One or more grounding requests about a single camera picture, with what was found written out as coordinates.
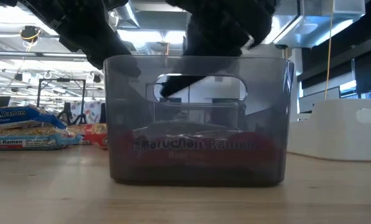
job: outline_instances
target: clear plastic bin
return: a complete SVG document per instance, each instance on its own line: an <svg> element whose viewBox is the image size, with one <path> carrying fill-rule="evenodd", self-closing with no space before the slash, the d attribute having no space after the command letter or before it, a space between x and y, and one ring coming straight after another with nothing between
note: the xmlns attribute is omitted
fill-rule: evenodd
<svg viewBox="0 0 371 224"><path fill-rule="evenodd" d="M283 181L291 62L116 56L105 61L104 69L114 180L239 187ZM213 78L183 90L171 101L160 97L161 80L180 74ZM228 84L228 77L239 79L239 85Z"/></svg>

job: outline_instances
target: desk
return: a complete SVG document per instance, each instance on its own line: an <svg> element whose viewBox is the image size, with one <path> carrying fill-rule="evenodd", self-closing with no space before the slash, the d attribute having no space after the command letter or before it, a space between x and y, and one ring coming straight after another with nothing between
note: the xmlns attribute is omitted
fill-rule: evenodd
<svg viewBox="0 0 371 224"><path fill-rule="evenodd" d="M0 224L371 223L371 163L288 156L267 189L133 187L92 146L0 152Z"/></svg>

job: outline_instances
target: table surface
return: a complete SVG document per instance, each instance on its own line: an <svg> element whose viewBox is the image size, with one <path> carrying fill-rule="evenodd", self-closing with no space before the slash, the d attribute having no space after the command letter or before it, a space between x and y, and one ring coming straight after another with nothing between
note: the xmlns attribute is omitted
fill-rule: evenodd
<svg viewBox="0 0 371 224"><path fill-rule="evenodd" d="M0 152L0 224L371 223L371 163L288 156L266 189L134 187L92 146Z"/></svg>

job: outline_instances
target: blue ramen package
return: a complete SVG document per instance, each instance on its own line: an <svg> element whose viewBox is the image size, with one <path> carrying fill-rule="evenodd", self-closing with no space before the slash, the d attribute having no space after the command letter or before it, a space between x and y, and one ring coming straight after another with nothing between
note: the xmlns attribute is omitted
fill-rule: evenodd
<svg viewBox="0 0 371 224"><path fill-rule="evenodd" d="M53 114L33 106L8 106L0 108L0 130L13 128L66 126Z"/></svg>
<svg viewBox="0 0 371 224"><path fill-rule="evenodd" d="M0 130L0 150L53 150L78 144L81 136L57 128Z"/></svg>

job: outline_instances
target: red ramen package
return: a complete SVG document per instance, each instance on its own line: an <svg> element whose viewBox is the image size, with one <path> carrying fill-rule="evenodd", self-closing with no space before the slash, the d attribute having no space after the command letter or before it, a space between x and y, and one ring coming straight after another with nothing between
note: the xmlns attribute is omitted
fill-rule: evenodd
<svg viewBox="0 0 371 224"><path fill-rule="evenodd" d="M108 148L108 131L106 124L78 124L68 127L68 130L83 136L80 144L97 145L101 149Z"/></svg>
<svg viewBox="0 0 371 224"><path fill-rule="evenodd" d="M33 106L0 107L0 130L34 127L66 128L53 114Z"/></svg>
<svg viewBox="0 0 371 224"><path fill-rule="evenodd" d="M53 150L78 144L81 136L65 129L22 128L0 130L0 150Z"/></svg>
<svg viewBox="0 0 371 224"><path fill-rule="evenodd" d="M171 121L111 140L126 161L137 166L249 166L253 161L274 162L279 152L273 142L257 133Z"/></svg>

